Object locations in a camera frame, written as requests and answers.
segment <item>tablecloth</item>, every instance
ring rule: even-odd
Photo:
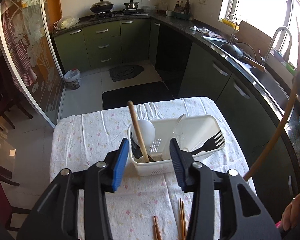
[[[181,98],[135,106],[139,119],[164,119],[210,114],[217,120],[225,137],[223,150],[215,152],[202,162],[212,170],[227,172],[236,169],[241,176],[248,171],[244,155],[229,125],[216,104],[205,97]],[[104,110],[62,119],[53,134],[50,160],[50,181],[63,168],[72,172],[85,170],[97,161],[103,160],[110,151],[118,149],[131,124],[128,107]],[[255,192],[252,180],[248,181]],[[178,202],[185,202],[188,225],[192,193],[183,193],[174,173],[139,177],[130,160],[118,191],[106,193],[106,202],[111,231],[114,240],[153,240],[153,216],[159,218],[163,239],[180,239]],[[219,238],[220,205],[215,191],[215,231]],[[80,191],[78,210],[78,235],[84,239],[83,192]]]

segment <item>yellow basket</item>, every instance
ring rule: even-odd
[[[232,27],[232,28],[235,27],[235,23],[234,23],[234,22],[229,21],[229,20],[226,20],[226,19],[221,19],[221,20],[222,20],[222,22],[223,22],[224,24],[226,24],[226,25],[228,25],[228,26],[230,26],[230,27]]]

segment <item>faucet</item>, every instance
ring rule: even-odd
[[[288,49],[287,49],[286,53],[283,55],[283,60],[284,60],[285,62],[288,62],[288,61],[289,61],[290,49],[291,49],[291,46],[292,46],[292,35],[291,35],[291,32],[289,31],[289,29],[288,29],[286,26],[281,26],[281,27],[279,27],[279,28],[275,31],[275,33],[274,33],[274,35],[273,35],[273,38],[272,38],[272,40],[271,40],[271,42],[270,42],[269,49],[268,49],[268,51],[267,51],[265,57],[263,58],[263,57],[260,56],[260,57],[261,57],[261,60],[262,60],[262,63],[261,63],[262,65],[264,65],[264,64],[266,63],[266,61],[267,61],[267,59],[268,59],[268,57],[269,57],[270,51],[271,51],[271,49],[272,49],[272,45],[273,45],[273,43],[274,43],[274,40],[275,40],[275,38],[277,37],[277,35],[278,35],[278,33],[279,33],[280,31],[286,31],[286,32],[289,34],[289,37],[290,37]]]
[[[229,39],[229,43],[232,44],[233,43],[233,40],[238,40],[237,38],[234,37],[234,32],[235,32],[235,29],[237,28],[237,25],[238,25],[238,19],[237,17],[234,15],[234,14],[228,14],[226,19],[229,17],[229,16],[233,16],[236,20],[236,23],[235,23],[235,27],[234,27],[234,30],[233,30],[233,33],[231,34],[230,36],[230,39]]]

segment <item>stainless steel pot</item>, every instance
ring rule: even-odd
[[[90,11],[94,13],[110,12],[112,7],[112,2],[100,0],[100,2],[97,2],[90,7]]]
[[[133,0],[130,0],[130,2],[125,2],[123,5],[125,6],[126,10],[129,9],[137,9],[139,2],[133,2]]]

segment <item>black granite countertop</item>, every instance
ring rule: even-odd
[[[239,64],[237,64],[233,59],[226,55],[221,49],[219,49],[214,44],[211,44],[206,39],[202,38],[202,33],[199,33],[198,31],[192,31],[190,27],[196,25],[199,28],[206,27],[215,33],[220,33],[217,29],[200,21],[186,21],[154,13],[149,13],[148,16],[126,15],[98,19],[94,21],[90,21],[91,17],[92,16],[82,18],[79,23],[77,23],[69,29],[53,31],[52,37],[56,37],[58,35],[72,30],[80,29],[89,25],[99,24],[103,22],[127,19],[144,19],[151,17],[152,19],[158,21],[158,23],[170,26],[177,32],[185,35],[192,42],[195,42],[197,45],[208,51],[217,60],[222,62],[224,66],[227,67],[252,92],[252,94],[257,98],[259,103],[266,110],[266,112],[268,113],[271,120],[276,126],[282,119],[281,112],[276,107],[275,103],[272,101],[271,97],[267,94],[265,89],[262,86],[260,86],[251,75],[249,75]],[[289,152],[291,162],[296,174],[298,191],[300,191],[300,133],[298,132],[299,113],[300,107],[298,106],[298,103],[296,103],[291,114],[290,121],[285,126],[285,132],[282,133],[282,140],[284,141],[284,144]]]

